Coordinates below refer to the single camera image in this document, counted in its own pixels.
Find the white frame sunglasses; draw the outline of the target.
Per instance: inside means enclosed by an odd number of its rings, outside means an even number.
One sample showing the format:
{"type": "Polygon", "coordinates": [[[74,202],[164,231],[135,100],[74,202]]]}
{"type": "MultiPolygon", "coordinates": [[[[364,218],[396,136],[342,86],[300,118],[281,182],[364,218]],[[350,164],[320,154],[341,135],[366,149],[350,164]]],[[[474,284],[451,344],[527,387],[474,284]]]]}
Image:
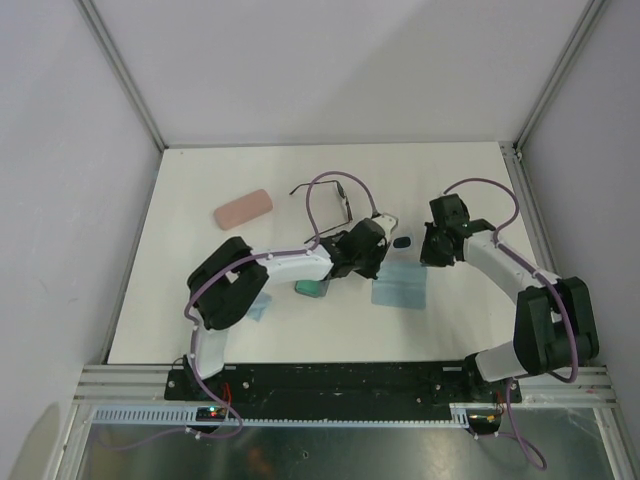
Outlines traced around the white frame sunglasses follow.
{"type": "Polygon", "coordinates": [[[414,244],[412,233],[402,233],[392,238],[389,250],[394,253],[406,253],[414,247],[414,244]]]}

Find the light blue cleaning cloth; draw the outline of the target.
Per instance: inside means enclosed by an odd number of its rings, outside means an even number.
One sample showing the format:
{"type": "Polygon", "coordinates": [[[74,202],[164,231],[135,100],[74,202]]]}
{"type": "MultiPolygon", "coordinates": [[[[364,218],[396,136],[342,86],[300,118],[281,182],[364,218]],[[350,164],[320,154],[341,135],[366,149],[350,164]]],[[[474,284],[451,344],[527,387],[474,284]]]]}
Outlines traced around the light blue cleaning cloth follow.
{"type": "Polygon", "coordinates": [[[385,261],[372,281],[371,303],[377,306],[425,310],[427,269],[419,263],[385,261]]]}

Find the blue-grey glasses case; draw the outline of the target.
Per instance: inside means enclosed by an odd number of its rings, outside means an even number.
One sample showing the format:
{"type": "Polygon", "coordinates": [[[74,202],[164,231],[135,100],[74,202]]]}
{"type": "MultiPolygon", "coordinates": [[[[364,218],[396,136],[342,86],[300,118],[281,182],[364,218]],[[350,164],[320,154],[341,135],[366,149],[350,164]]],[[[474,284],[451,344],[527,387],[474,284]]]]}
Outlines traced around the blue-grey glasses case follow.
{"type": "Polygon", "coordinates": [[[309,298],[324,298],[328,292],[329,285],[329,280],[299,280],[294,285],[294,291],[309,298]]]}

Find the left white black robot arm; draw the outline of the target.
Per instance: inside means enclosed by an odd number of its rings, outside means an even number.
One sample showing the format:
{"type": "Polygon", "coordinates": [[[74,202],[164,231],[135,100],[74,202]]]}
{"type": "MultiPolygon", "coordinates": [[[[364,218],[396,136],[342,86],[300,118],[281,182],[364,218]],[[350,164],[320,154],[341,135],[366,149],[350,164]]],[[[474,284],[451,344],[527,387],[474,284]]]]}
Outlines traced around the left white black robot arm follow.
{"type": "Polygon", "coordinates": [[[376,214],[349,231],[287,251],[254,251],[240,236],[226,240],[187,279],[184,314],[194,323],[187,389],[202,400],[219,392],[228,330],[246,316],[264,288],[352,273],[375,279],[397,225],[396,217],[376,214]]]}

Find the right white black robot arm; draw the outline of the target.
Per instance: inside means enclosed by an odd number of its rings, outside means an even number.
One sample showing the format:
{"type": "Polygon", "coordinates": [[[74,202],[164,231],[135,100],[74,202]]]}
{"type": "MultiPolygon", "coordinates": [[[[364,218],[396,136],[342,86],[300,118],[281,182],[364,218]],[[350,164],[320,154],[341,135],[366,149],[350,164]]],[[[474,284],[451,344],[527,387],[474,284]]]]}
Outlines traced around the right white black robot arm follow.
{"type": "Polygon", "coordinates": [[[529,263],[498,238],[491,223],[471,219],[456,194],[438,197],[429,206],[433,220],[425,224],[420,262],[437,268],[464,262],[515,305],[513,338],[465,358],[463,393],[484,401],[496,391],[498,381],[544,374],[573,382],[579,366],[600,351],[587,284],[529,263]]]}

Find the pink glasses case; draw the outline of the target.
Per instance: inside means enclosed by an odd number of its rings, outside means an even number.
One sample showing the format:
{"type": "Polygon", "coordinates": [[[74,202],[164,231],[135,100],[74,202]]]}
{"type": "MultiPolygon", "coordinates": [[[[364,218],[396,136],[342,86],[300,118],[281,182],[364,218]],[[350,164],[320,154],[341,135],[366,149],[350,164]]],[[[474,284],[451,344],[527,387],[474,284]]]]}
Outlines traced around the pink glasses case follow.
{"type": "Polygon", "coordinates": [[[219,206],[214,210],[214,219],[220,229],[227,231],[272,210],[271,196],[264,189],[259,189],[219,206]]]}

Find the small blue crumpled cloth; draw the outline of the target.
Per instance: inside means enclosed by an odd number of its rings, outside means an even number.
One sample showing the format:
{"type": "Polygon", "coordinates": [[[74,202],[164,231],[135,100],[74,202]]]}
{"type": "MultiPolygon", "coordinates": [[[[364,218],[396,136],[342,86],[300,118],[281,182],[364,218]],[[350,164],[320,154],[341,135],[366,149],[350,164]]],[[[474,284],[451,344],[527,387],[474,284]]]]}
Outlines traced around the small blue crumpled cloth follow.
{"type": "Polygon", "coordinates": [[[272,296],[261,292],[253,301],[252,305],[247,311],[246,317],[255,322],[259,322],[264,316],[267,308],[271,305],[271,303],[272,303],[272,296]]]}

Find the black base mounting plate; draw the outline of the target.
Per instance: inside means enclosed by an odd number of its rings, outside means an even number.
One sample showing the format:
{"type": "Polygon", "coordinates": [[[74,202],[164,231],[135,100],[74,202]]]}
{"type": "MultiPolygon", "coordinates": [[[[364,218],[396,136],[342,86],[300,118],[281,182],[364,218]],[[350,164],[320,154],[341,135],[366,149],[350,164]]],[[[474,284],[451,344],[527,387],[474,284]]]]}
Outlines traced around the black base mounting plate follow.
{"type": "Polygon", "coordinates": [[[204,402],[212,394],[230,400],[240,415],[294,411],[359,416],[521,400],[519,386],[504,380],[473,384],[462,361],[228,364],[202,382],[187,364],[169,371],[165,399],[204,402]]]}

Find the small circuit board with leds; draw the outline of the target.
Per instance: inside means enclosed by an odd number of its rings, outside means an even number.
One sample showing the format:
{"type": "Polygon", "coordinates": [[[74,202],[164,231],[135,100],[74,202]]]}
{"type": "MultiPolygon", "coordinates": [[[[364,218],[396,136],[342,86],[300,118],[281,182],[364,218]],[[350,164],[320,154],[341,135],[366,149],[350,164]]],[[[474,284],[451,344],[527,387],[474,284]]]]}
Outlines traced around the small circuit board with leds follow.
{"type": "Polygon", "coordinates": [[[200,422],[223,421],[228,416],[228,410],[220,406],[198,407],[196,420],[200,422]]]}

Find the brown thin-frame glasses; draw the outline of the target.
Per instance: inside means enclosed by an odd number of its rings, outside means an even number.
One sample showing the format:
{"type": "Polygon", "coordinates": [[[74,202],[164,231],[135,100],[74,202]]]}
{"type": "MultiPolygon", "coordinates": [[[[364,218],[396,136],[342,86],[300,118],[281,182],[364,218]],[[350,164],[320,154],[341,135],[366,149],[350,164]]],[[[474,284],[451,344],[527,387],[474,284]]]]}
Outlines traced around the brown thin-frame glasses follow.
{"type": "Polygon", "coordinates": [[[335,187],[336,198],[340,202],[341,209],[344,215],[344,219],[340,223],[319,231],[319,236],[324,237],[328,234],[338,233],[339,231],[342,231],[345,227],[350,226],[354,220],[354,216],[353,216],[353,211],[350,205],[348,195],[339,180],[334,180],[334,179],[321,180],[315,184],[315,186],[320,186],[320,185],[333,185],[335,187]]]}

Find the right aluminium frame post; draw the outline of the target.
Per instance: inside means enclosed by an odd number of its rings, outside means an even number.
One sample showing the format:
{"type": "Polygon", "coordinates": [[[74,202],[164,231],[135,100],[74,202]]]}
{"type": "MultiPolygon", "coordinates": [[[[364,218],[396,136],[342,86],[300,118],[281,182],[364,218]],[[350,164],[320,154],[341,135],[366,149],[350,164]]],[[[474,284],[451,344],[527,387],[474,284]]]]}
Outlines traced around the right aluminium frame post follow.
{"type": "Polygon", "coordinates": [[[610,1],[606,0],[590,0],[586,3],[523,126],[512,143],[515,151],[521,151],[534,134],[609,5],[610,1]]]}

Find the aluminium frame post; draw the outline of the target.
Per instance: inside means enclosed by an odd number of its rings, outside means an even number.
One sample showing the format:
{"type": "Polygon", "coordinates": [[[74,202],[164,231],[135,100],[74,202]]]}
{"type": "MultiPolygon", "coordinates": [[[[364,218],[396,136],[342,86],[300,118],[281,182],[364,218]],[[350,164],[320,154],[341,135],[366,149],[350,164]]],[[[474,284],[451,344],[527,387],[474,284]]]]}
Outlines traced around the aluminium frame post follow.
{"type": "Polygon", "coordinates": [[[75,0],[74,4],[148,137],[163,152],[167,148],[163,135],[95,2],[75,0]]]}
{"type": "Polygon", "coordinates": [[[521,151],[534,134],[609,5],[610,1],[606,0],[590,0],[586,3],[523,126],[512,143],[515,151],[521,151]]]}

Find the left aluminium frame post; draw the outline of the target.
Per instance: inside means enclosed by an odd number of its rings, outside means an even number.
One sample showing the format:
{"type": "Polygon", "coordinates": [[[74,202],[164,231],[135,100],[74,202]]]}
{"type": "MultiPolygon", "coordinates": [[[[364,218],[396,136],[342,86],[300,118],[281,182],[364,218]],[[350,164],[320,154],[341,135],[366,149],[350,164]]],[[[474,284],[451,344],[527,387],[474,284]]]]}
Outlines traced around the left aluminium frame post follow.
{"type": "Polygon", "coordinates": [[[167,148],[163,135],[95,2],[75,0],[74,4],[148,137],[163,152],[167,148]]]}

